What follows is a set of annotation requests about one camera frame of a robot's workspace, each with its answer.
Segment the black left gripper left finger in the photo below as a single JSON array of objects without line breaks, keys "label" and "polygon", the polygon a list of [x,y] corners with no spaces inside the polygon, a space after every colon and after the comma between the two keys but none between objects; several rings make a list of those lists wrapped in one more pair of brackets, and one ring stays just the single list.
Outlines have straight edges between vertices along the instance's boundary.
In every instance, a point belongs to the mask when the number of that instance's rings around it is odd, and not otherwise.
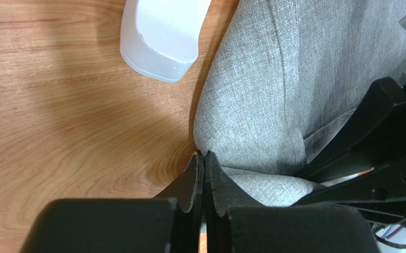
[{"label": "black left gripper left finger", "polygon": [[22,252],[198,252],[203,156],[149,199],[57,199],[37,216]]}]

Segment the grey cloth napkin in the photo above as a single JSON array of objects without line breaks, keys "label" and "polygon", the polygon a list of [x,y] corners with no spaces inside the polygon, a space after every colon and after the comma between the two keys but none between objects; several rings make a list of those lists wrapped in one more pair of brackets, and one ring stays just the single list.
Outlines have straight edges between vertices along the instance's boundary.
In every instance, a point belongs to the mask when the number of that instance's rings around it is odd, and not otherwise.
[{"label": "grey cloth napkin", "polygon": [[202,153],[247,194],[287,207],[319,187],[295,177],[382,77],[406,71],[406,1],[240,1],[194,120]]}]

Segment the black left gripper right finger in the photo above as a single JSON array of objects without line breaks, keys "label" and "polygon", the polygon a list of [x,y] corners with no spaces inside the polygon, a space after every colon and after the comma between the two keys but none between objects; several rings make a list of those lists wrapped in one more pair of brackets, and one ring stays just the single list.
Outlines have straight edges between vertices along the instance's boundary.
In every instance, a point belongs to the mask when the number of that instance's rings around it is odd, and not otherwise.
[{"label": "black left gripper right finger", "polygon": [[242,190],[205,158],[208,252],[378,252],[371,228],[356,210],[329,205],[272,208]]}]

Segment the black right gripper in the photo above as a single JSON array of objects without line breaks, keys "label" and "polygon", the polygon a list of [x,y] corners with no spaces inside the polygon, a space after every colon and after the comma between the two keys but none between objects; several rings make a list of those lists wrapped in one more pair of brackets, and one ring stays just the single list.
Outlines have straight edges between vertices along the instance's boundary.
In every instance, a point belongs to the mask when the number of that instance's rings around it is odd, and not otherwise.
[{"label": "black right gripper", "polygon": [[406,85],[390,77],[371,84],[343,128],[296,177],[339,178],[371,167],[296,205],[348,207],[379,225],[406,222]]}]

